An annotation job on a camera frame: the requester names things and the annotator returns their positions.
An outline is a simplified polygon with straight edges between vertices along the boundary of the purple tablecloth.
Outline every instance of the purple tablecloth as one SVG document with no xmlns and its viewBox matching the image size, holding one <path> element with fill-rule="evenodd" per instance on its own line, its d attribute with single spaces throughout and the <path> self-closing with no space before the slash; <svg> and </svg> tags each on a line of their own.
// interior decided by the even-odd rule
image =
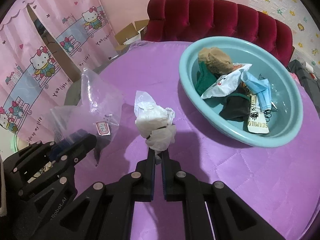
<svg viewBox="0 0 320 240">
<path fill-rule="evenodd" d="M 134 121 L 136 90 L 148 92 L 176 112 L 172 159 L 199 180 L 225 182 L 287 240 L 297 240 L 318 212 L 320 193 L 320 120 L 302 87 L 303 124 L 297 137 L 278 148 L 256 148 L 228 138 L 196 110 L 179 82 L 179 59 L 188 42 L 149 43 L 135 48 L 100 76 L 124 94 L 122 119 L 114 141 L 97 168 L 85 160 L 76 166 L 79 193 L 96 181 L 111 183 L 135 170 L 147 147 Z M 156 167 L 155 197 L 136 203 L 132 240 L 184 240 L 181 203 L 163 198 L 161 167 Z"/>
</svg>

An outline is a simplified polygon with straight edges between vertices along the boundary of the hello kitty curtain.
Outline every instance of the hello kitty curtain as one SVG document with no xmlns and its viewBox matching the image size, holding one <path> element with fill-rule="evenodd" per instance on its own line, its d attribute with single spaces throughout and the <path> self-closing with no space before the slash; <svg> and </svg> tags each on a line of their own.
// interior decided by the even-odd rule
<svg viewBox="0 0 320 240">
<path fill-rule="evenodd" d="M 35 0 L 31 8 L 81 70 L 99 67 L 117 55 L 100 0 Z"/>
<path fill-rule="evenodd" d="M 33 143 L 53 140 L 44 115 L 62 106 L 71 80 L 17 0 L 0 25 L 0 125 Z"/>
</svg>

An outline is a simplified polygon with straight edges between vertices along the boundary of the cardboard box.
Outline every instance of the cardboard box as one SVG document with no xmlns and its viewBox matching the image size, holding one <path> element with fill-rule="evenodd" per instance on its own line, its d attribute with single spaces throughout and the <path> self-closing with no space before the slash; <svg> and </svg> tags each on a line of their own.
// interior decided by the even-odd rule
<svg viewBox="0 0 320 240">
<path fill-rule="evenodd" d="M 115 38 L 119 43 L 119 46 L 116 47 L 116 51 L 120 53 L 126 46 L 128 46 L 128 45 L 124 45 L 124 42 L 139 35 L 138 31 L 141 29 L 143 30 L 140 32 L 140 34 L 141 34 L 141 39 L 143 39 L 143 35 L 146 33 L 148 22 L 149 20 L 135 21 L 134 25 L 133 23 L 130 23 L 129 25 L 124 27 L 121 31 L 119 31 L 115 35 Z"/>
</svg>

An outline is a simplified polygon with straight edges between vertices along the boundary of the blue face mask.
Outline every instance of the blue face mask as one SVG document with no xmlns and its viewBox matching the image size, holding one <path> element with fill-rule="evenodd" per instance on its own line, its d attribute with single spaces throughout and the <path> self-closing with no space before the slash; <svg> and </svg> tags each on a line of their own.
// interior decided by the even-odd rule
<svg viewBox="0 0 320 240">
<path fill-rule="evenodd" d="M 257 95 L 262 112 L 271 109 L 271 89 L 268 79 L 258 80 L 249 72 L 243 72 L 241 80 L 247 85 L 252 94 Z"/>
</svg>

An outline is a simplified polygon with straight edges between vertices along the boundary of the tufted cushion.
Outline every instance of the tufted cushion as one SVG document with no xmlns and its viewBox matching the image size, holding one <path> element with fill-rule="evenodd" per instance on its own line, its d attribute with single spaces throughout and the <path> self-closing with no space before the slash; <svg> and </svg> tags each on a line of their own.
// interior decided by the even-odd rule
<svg viewBox="0 0 320 240">
<path fill-rule="evenodd" d="M 146 41 L 197 41 L 231 36 L 250 41 L 287 66 L 290 28 L 250 7 L 225 0 L 150 0 Z"/>
</svg>

